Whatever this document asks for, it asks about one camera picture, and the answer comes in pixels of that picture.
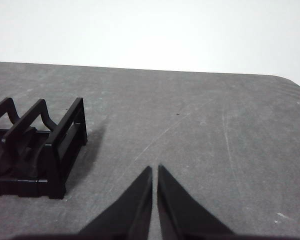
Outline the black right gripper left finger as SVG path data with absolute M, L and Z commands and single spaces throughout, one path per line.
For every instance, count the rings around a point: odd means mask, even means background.
M 83 240 L 147 240 L 153 209 L 153 171 L 147 166 L 122 195 L 78 235 Z

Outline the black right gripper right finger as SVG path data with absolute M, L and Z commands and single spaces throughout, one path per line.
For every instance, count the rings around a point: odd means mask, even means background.
M 164 240 L 230 240 L 237 235 L 201 206 L 162 164 L 157 206 Z

